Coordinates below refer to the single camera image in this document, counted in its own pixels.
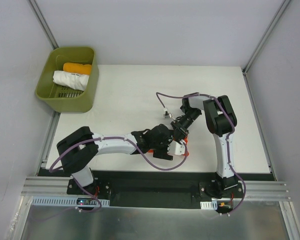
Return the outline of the orange t shirt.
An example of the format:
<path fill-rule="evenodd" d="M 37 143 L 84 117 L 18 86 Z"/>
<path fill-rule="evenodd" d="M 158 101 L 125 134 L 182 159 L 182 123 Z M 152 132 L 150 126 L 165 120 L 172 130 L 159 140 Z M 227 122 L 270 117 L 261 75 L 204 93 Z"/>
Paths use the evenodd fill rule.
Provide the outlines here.
<path fill-rule="evenodd" d="M 188 138 L 186 137 L 186 139 L 184 139 L 184 140 L 181 140 L 181 141 L 185 141 L 186 142 L 186 146 L 187 146 L 187 144 L 188 144 Z M 148 151 L 148 153 L 152 153 L 152 156 L 153 156 L 153 150 L 152 150 L 152 148 Z M 178 155 L 178 156 L 183 156 L 183 157 L 188 157 L 189 156 L 189 153 L 188 153 L 188 151 L 186 150 L 186 155 Z"/>

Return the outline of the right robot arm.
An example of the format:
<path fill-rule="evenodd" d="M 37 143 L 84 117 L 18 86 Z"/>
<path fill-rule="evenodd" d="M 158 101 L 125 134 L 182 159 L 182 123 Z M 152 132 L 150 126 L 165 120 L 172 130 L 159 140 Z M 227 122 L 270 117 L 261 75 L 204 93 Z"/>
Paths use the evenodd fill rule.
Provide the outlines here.
<path fill-rule="evenodd" d="M 217 156 L 215 179 L 204 187 L 204 192 L 216 199 L 227 197 L 238 185 L 233 156 L 233 134 L 238 122 L 229 97 L 192 93 L 182 97 L 180 109 L 183 115 L 171 122 L 173 139 L 176 142 L 185 139 L 189 134 L 188 128 L 204 113 Z"/>

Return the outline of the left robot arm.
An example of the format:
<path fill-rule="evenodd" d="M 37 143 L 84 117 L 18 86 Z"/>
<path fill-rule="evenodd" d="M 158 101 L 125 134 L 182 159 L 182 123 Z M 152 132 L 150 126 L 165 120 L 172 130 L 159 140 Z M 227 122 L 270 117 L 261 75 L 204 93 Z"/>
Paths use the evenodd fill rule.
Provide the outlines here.
<path fill-rule="evenodd" d="M 88 126 L 83 126 L 59 141 L 56 147 L 64 173 L 75 179 L 72 185 L 78 186 L 86 195 L 96 195 L 97 183 L 88 167 L 95 156 L 141 155 L 151 150 L 156 158 L 172 160 L 173 157 L 168 155 L 168 145 L 172 140 L 173 130 L 163 124 L 117 137 L 94 135 Z"/>

